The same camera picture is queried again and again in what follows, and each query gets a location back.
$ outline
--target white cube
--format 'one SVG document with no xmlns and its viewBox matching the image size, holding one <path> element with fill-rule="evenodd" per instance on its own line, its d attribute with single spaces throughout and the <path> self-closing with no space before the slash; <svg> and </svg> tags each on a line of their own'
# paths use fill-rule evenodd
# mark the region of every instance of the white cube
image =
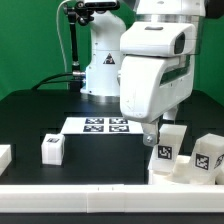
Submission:
<svg viewBox="0 0 224 224">
<path fill-rule="evenodd" d="M 196 141 L 189 162 L 190 183 L 205 184 L 216 178 L 224 159 L 224 137 L 207 134 Z"/>
<path fill-rule="evenodd" d="M 153 148 L 149 170 L 172 172 L 186 129 L 186 126 L 168 124 L 160 128 L 159 144 Z"/>
<path fill-rule="evenodd" d="M 65 137 L 62 134 L 46 134 L 42 143 L 42 163 L 61 165 L 64 156 Z"/>
<path fill-rule="evenodd" d="M 11 146 L 0 145 L 0 175 L 7 168 L 9 163 L 12 161 Z"/>
</svg>

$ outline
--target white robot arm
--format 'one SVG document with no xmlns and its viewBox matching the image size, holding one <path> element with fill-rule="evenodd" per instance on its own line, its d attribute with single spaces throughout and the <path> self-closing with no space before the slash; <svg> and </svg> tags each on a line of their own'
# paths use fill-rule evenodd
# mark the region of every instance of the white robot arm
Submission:
<svg viewBox="0 0 224 224">
<path fill-rule="evenodd" d="M 142 123 L 144 143 L 157 142 L 158 118 L 186 99 L 193 88 L 204 0 L 140 0 L 137 21 L 121 37 L 120 108 Z"/>
</svg>

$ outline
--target marker block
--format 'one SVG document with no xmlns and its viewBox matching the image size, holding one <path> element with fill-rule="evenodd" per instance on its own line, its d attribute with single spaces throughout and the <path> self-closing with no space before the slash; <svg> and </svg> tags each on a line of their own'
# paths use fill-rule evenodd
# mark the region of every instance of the marker block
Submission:
<svg viewBox="0 0 224 224">
<path fill-rule="evenodd" d="M 11 146 L 0 145 L 0 175 L 7 168 L 9 163 L 12 161 Z"/>
<path fill-rule="evenodd" d="M 190 156 L 177 156 L 176 163 L 171 173 L 149 170 L 149 184 L 151 185 L 180 185 L 189 184 Z M 206 185 L 215 185 L 215 178 L 206 182 Z"/>
<path fill-rule="evenodd" d="M 168 124 L 160 128 L 159 144 L 153 148 L 149 170 L 172 172 L 186 129 L 187 126 Z"/>
<path fill-rule="evenodd" d="M 220 173 L 224 160 L 224 137 L 207 134 L 196 141 L 189 162 L 191 184 L 207 184 Z"/>
<path fill-rule="evenodd" d="M 65 137 L 62 134 L 46 134 L 41 145 L 42 163 L 61 165 L 64 156 Z"/>
</svg>

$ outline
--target white block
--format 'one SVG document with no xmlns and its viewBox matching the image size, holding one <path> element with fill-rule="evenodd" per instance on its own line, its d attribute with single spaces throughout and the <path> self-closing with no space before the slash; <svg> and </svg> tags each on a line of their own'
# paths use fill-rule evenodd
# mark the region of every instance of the white block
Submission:
<svg viewBox="0 0 224 224">
<path fill-rule="evenodd" d="M 149 170 L 166 173 L 173 170 L 186 129 L 186 126 L 168 124 L 160 128 L 159 144 L 153 148 Z"/>
<path fill-rule="evenodd" d="M 215 181 L 218 185 L 224 185 L 224 166 L 222 165 L 219 174 L 216 176 Z"/>
<path fill-rule="evenodd" d="M 89 192 L 87 212 L 124 212 L 124 189 L 122 185 L 99 186 L 98 191 Z"/>
<path fill-rule="evenodd" d="M 224 137 L 207 134 L 196 141 L 189 162 L 190 183 L 205 184 L 215 179 L 224 159 Z"/>
<path fill-rule="evenodd" d="M 126 186 L 125 212 L 223 212 L 223 193 L 215 185 Z"/>
<path fill-rule="evenodd" d="M 0 175 L 4 172 L 11 161 L 11 146 L 0 145 Z"/>
<path fill-rule="evenodd" d="M 149 184 L 151 185 L 178 185 L 190 184 L 189 161 L 190 156 L 177 156 L 176 163 L 171 173 L 149 170 Z M 204 183 L 215 185 L 215 178 Z"/>
<path fill-rule="evenodd" d="M 64 141 L 65 137 L 62 134 L 46 134 L 41 146 L 43 164 L 62 164 Z"/>
</svg>

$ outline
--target black tabletop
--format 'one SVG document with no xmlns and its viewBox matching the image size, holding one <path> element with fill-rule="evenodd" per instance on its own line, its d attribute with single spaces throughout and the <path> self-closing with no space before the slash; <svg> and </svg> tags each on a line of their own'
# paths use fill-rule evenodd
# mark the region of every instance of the black tabletop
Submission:
<svg viewBox="0 0 224 224">
<path fill-rule="evenodd" d="M 176 119 L 176 124 L 188 126 L 180 153 L 190 155 L 196 139 L 205 134 L 224 136 L 223 115 L 224 107 L 222 105 L 202 92 L 193 91 L 191 97 L 181 103 Z M 42 166 L 40 151 L 45 134 L 59 133 L 68 116 L 119 117 L 121 114 L 119 104 L 88 102 L 80 99 L 80 94 L 66 90 L 24 90 L 13 92 L 5 97 L 0 102 L 0 144 L 12 145 L 13 161 L 9 169 L 1 176 L 0 184 L 44 184 L 40 180 L 44 180 L 49 172 L 51 175 L 57 174 L 57 178 L 51 179 L 50 183 L 69 184 L 70 180 L 64 178 L 61 171 L 64 168 L 50 169 Z M 136 136 L 136 144 L 141 145 L 141 139 L 142 136 Z M 150 149 L 143 146 L 141 156 L 144 156 L 146 163 L 149 159 L 149 151 Z M 26 221 L 27 223 L 47 223 L 53 221 L 54 223 L 142 222 L 171 224 L 181 222 L 207 224 L 223 223 L 223 219 L 223 214 L 190 213 L 1 214 L 0 216 L 2 223 L 26 223 Z"/>
</svg>

